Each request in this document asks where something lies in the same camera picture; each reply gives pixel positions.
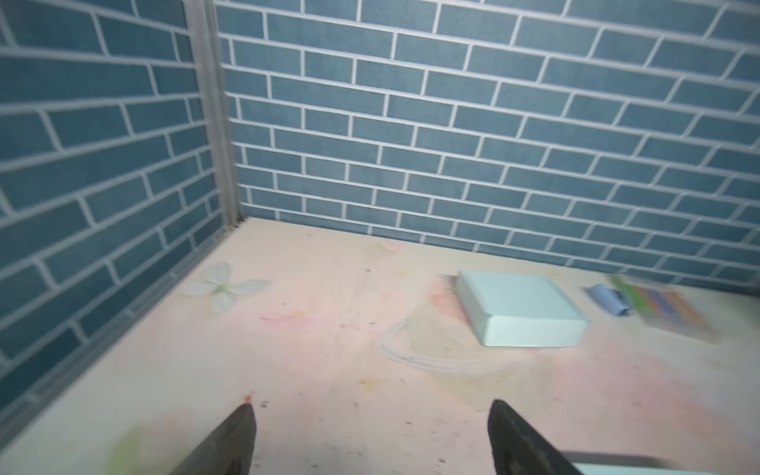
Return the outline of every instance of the light blue box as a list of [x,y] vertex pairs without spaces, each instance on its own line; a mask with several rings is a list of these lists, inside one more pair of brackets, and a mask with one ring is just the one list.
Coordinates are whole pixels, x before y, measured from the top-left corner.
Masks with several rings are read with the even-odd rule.
[[573,347],[590,323],[546,277],[462,271],[455,290],[487,347]]

